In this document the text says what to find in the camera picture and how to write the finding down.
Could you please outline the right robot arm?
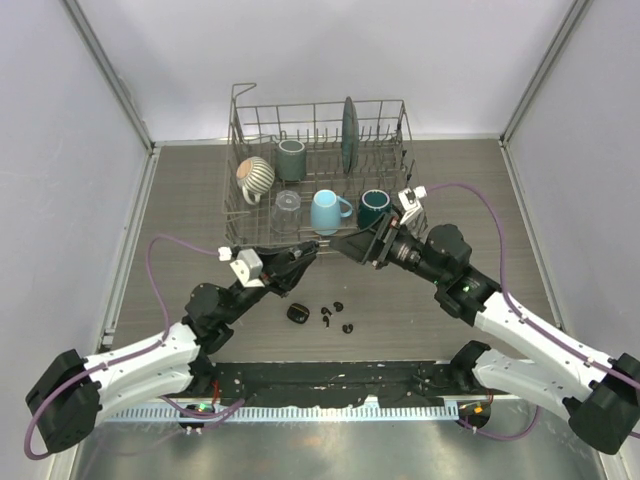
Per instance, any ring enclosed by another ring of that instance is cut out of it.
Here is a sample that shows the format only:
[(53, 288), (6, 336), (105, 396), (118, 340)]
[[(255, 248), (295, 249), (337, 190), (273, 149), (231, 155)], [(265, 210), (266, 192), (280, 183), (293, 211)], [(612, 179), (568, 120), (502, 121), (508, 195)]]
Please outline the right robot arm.
[(330, 246), (359, 264), (394, 264), (433, 283), (434, 298), (448, 315), (523, 354), (517, 360), (469, 342), (451, 361), (451, 380), (460, 393), (487, 388), (516, 395), (566, 421), (604, 454), (616, 454), (632, 436), (639, 421), (638, 359), (613, 358), (517, 303), (471, 265), (472, 249), (457, 226), (438, 225), (419, 240), (386, 214), (367, 229), (332, 239)]

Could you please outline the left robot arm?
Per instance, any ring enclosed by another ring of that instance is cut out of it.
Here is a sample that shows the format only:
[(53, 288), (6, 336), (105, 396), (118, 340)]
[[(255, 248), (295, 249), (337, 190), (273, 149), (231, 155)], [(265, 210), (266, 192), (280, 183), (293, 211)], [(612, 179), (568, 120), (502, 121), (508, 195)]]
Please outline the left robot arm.
[(267, 294), (287, 296), (317, 257), (317, 241), (283, 247), (220, 247), (214, 256), (231, 267), (229, 287), (201, 283), (186, 314), (134, 344), (83, 357), (57, 355), (25, 398), (32, 415), (24, 453), (41, 460), (86, 438), (109, 416), (154, 397), (185, 392), (205, 397), (213, 385), (210, 355), (231, 339), (232, 324)]

